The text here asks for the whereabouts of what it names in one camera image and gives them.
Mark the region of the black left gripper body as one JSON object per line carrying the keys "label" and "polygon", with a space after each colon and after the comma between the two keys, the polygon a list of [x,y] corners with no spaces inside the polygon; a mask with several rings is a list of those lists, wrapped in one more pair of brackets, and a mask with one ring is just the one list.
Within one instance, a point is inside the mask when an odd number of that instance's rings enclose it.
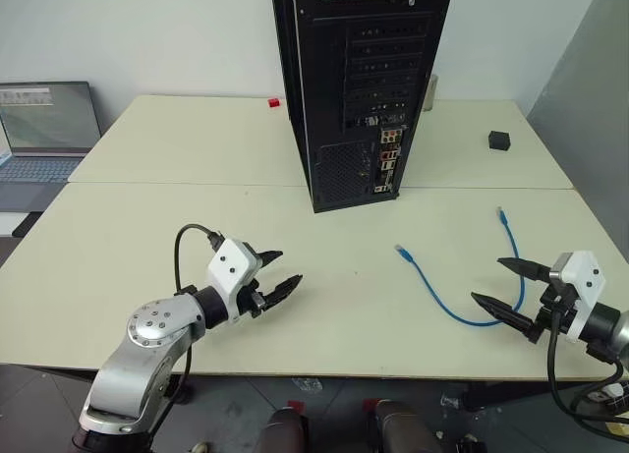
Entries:
{"label": "black left gripper body", "polygon": [[252,318],[260,316],[266,307],[266,301],[259,292],[259,283],[256,280],[257,273],[266,266],[266,262],[259,261],[253,267],[246,267],[238,276],[240,283],[236,296],[236,304],[239,315],[248,313]]}

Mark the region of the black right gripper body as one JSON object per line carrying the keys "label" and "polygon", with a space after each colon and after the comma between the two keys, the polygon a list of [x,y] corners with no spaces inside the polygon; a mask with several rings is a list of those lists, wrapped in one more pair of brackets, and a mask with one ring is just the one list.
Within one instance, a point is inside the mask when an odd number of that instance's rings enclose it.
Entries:
{"label": "black right gripper body", "polygon": [[552,280],[548,275],[528,275],[528,279],[546,283],[546,289],[540,298],[540,308],[532,326],[527,331],[527,339],[537,344],[545,330],[551,330],[553,316],[559,314],[559,331],[566,333],[574,319],[575,302],[578,293],[570,283]]}

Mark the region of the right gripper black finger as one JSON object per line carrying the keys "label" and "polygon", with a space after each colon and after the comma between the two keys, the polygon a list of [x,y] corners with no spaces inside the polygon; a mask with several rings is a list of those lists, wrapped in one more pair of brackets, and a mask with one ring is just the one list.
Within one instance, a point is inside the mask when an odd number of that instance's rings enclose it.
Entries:
{"label": "right gripper black finger", "polygon": [[497,262],[526,279],[544,283],[550,282],[550,268],[548,266],[519,257],[500,257]]}
{"label": "right gripper black finger", "polygon": [[496,298],[478,293],[472,293],[471,296],[481,308],[483,308],[496,320],[507,324],[525,336],[530,335],[534,325],[534,322],[530,318],[521,315],[506,303],[503,303]]}

